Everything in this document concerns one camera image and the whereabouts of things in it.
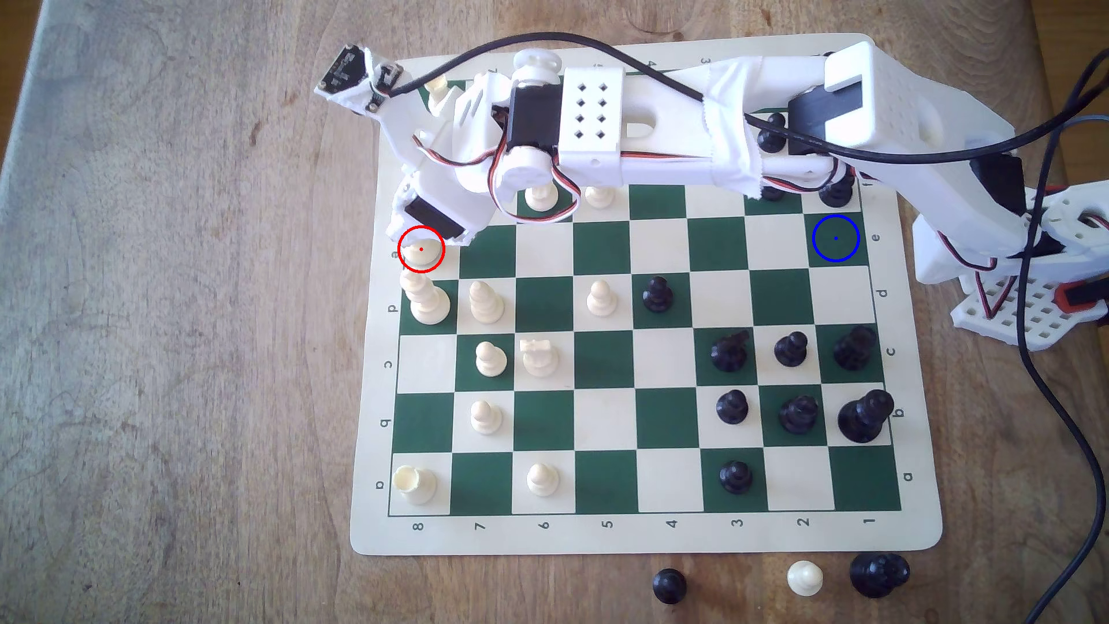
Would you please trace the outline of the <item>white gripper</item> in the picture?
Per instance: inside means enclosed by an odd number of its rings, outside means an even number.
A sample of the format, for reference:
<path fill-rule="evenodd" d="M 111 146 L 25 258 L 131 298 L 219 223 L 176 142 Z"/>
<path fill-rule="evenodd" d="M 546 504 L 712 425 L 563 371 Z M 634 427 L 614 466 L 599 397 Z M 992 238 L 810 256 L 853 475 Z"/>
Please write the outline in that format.
<path fill-rule="evenodd" d="M 449 90 L 431 109 L 418 92 L 381 104 L 381 134 L 405 172 L 393 196 L 389 241 L 424 224 L 446 246 L 468 247 L 487 229 L 496 212 L 488 183 L 492 162 L 476 160 L 498 147 L 503 127 L 492 108 L 506 105 L 511 89 L 510 76 L 484 72 L 466 90 Z"/>

